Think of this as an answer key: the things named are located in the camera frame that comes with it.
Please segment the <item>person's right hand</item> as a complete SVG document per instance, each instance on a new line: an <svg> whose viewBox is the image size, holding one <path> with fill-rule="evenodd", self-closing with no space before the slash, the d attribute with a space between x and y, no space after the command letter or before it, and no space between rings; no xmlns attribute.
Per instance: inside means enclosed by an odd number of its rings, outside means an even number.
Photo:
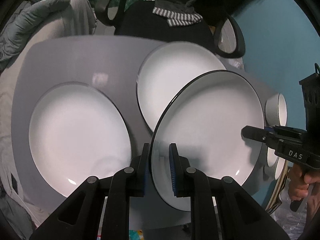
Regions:
<svg viewBox="0 0 320 240"><path fill-rule="evenodd" d="M307 197L309 185L319 183L319 171L309 171L303 173L298 164L294 164L289 171L288 194L292 201L300 201Z"/></svg>

